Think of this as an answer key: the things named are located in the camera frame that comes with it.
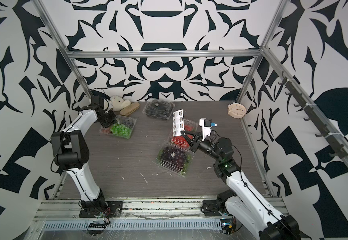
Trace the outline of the white fruit sticker sheet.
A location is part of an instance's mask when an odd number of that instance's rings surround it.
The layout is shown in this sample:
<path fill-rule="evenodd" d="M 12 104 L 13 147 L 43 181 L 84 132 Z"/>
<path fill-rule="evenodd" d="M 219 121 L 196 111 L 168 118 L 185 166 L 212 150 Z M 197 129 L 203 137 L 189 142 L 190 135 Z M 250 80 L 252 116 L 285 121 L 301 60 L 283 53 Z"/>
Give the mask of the white fruit sticker sheet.
<path fill-rule="evenodd" d="M 172 114 L 172 135 L 174 137 L 181 136 L 181 132 L 185 130 L 184 111 L 178 110 Z"/>

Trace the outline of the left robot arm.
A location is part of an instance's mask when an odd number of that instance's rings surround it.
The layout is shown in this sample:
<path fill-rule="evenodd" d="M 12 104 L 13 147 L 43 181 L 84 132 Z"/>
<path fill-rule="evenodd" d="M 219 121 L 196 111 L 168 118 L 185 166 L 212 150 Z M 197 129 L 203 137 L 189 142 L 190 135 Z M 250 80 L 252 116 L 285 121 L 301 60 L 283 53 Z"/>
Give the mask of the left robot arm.
<path fill-rule="evenodd" d="M 116 114 L 106 107 L 109 104 L 104 97 L 92 97 L 91 103 L 79 111 L 70 125 L 51 137 L 54 164 L 73 179 L 80 193 L 80 206 L 92 214 L 105 211 L 107 203 L 89 169 L 90 151 L 85 134 L 94 123 L 107 128 L 116 122 Z"/>

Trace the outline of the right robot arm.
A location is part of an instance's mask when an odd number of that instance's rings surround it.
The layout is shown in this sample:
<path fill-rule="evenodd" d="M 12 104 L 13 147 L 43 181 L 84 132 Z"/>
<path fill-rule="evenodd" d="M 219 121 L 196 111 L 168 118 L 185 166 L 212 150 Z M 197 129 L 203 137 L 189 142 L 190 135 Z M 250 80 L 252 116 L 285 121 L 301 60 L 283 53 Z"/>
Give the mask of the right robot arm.
<path fill-rule="evenodd" d="M 229 190 L 217 197 L 219 211 L 234 216 L 257 240 L 299 240 L 297 221 L 273 207 L 250 183 L 233 158 L 236 148 L 228 138 L 215 142 L 202 139 L 202 133 L 182 131 L 190 150 L 202 151 L 215 159 L 213 168 Z"/>

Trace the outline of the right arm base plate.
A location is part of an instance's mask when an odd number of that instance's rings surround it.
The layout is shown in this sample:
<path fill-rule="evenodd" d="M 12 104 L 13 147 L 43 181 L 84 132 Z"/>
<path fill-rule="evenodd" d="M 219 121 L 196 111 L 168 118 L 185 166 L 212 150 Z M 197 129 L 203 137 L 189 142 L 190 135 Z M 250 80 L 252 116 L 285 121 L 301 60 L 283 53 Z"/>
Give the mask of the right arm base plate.
<path fill-rule="evenodd" d="M 233 200 L 235 200 L 234 203 L 244 204 L 242 200 L 235 197 L 231 198 L 231 200 L 204 200 L 200 210 L 206 217 L 231 217 L 233 215 L 228 212 L 226 205 L 228 201 L 232 202 Z"/>

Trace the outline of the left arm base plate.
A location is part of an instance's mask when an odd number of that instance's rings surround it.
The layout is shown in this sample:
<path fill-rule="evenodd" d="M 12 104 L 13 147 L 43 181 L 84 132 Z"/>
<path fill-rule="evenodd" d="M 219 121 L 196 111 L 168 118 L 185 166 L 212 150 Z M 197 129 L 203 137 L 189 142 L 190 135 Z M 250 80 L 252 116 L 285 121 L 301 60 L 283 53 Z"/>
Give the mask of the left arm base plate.
<path fill-rule="evenodd" d="M 79 218 L 117 218 L 122 214 L 123 201 L 107 201 L 107 206 L 102 212 L 96 208 L 81 209 Z"/>

